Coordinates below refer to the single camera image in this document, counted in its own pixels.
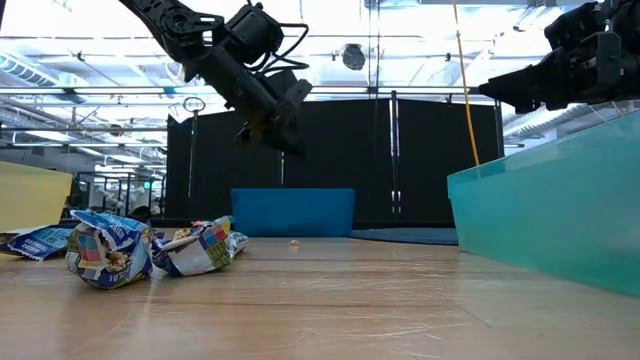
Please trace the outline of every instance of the robotic arm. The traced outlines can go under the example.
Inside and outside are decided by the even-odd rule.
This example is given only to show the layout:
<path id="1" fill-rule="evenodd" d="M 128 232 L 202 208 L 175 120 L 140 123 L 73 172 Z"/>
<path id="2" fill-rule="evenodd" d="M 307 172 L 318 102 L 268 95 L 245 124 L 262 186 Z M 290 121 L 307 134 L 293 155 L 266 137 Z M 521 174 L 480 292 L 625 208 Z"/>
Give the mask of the robotic arm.
<path id="1" fill-rule="evenodd" d="M 481 94 L 516 113 L 640 98 L 640 4 L 590 2 L 544 30 L 552 51 L 540 63 L 489 79 Z"/>
<path id="2" fill-rule="evenodd" d="M 195 12 L 179 0 L 120 2 L 144 22 L 167 55 L 183 65 L 185 81 L 201 76 L 227 101 L 227 109 L 235 108 L 246 119 L 238 138 L 257 137 L 266 146 L 304 155 L 295 116 L 312 86 L 297 80 L 292 70 L 308 65 L 285 56 L 306 36 L 306 25 L 280 24 L 259 3 L 249 2 L 225 23 L 223 17 Z M 283 27 L 306 31 L 293 48 L 278 55 Z M 271 57 L 274 61 L 267 64 Z M 261 58 L 260 65 L 250 67 Z M 272 67 L 277 61 L 294 66 Z"/>

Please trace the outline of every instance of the table surface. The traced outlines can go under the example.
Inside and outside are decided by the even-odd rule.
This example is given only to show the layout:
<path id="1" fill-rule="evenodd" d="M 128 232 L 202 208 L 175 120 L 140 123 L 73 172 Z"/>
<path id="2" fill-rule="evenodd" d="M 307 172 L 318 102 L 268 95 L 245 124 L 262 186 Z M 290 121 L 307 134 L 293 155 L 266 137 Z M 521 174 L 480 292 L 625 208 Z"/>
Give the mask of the table surface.
<path id="1" fill-rule="evenodd" d="M 0 359 L 640 357 L 640 300 L 456 247 L 298 240 L 113 291 L 61 259 L 0 258 Z"/>

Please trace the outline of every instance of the yellow cable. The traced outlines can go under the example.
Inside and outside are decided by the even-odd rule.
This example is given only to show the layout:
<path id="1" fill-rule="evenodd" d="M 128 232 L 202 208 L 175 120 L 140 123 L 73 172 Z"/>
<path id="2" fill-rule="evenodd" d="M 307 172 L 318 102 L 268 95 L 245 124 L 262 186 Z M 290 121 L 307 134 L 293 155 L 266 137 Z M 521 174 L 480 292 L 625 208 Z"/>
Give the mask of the yellow cable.
<path id="1" fill-rule="evenodd" d="M 460 40 L 460 25 L 458 23 L 458 5 L 456 0 L 453 2 L 453 15 L 456 18 L 456 36 L 458 38 L 458 52 L 460 53 L 460 71 L 462 72 L 462 88 L 464 91 L 464 102 L 467 110 L 467 126 L 469 127 L 469 137 L 471 138 L 471 148 L 473 149 L 473 159 L 476 166 L 480 165 L 478 158 L 478 149 L 476 148 L 476 137 L 473 133 L 473 123 L 471 122 L 471 105 L 469 105 L 469 93 L 467 92 L 467 76 L 464 72 L 464 56 L 462 53 L 462 41 Z"/>

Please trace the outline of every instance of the black partition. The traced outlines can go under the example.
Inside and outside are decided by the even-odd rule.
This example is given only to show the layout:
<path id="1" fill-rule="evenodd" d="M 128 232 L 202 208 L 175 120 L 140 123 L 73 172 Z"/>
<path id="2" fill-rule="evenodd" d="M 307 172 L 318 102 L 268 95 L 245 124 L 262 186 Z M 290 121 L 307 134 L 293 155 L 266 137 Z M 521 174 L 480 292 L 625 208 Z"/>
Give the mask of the black partition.
<path id="1" fill-rule="evenodd" d="M 355 221 L 393 219 L 388 99 L 306 102 L 299 127 L 307 157 L 285 156 L 285 187 L 353 188 Z"/>
<path id="2" fill-rule="evenodd" d="M 502 156 L 495 109 L 471 106 L 481 163 Z M 463 104 L 398 101 L 400 220 L 453 226 L 447 176 L 474 166 Z"/>
<path id="3" fill-rule="evenodd" d="M 280 187 L 278 152 L 255 142 L 235 141 L 243 123 L 235 112 L 199 117 L 191 198 L 188 179 L 192 120 L 169 127 L 168 217 L 217 218 L 231 214 L 232 188 Z"/>

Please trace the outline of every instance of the snack wrapper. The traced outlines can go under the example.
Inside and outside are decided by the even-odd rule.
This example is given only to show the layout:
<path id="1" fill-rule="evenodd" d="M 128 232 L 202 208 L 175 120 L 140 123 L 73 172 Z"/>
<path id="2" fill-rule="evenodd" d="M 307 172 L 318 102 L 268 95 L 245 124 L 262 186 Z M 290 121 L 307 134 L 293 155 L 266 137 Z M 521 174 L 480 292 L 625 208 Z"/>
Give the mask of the snack wrapper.
<path id="1" fill-rule="evenodd" d="M 101 289 L 116 289 L 151 274 L 153 232 L 147 225 L 88 211 L 72 211 L 71 215 L 81 223 L 69 239 L 69 271 Z"/>
<path id="2" fill-rule="evenodd" d="M 204 274 L 223 268 L 249 244 L 245 235 L 231 232 L 229 218 L 176 232 L 172 240 L 153 243 L 153 263 L 172 276 Z"/>
<path id="3" fill-rule="evenodd" d="M 42 261 L 66 250 L 73 228 L 40 226 L 0 234 L 0 253 Z"/>

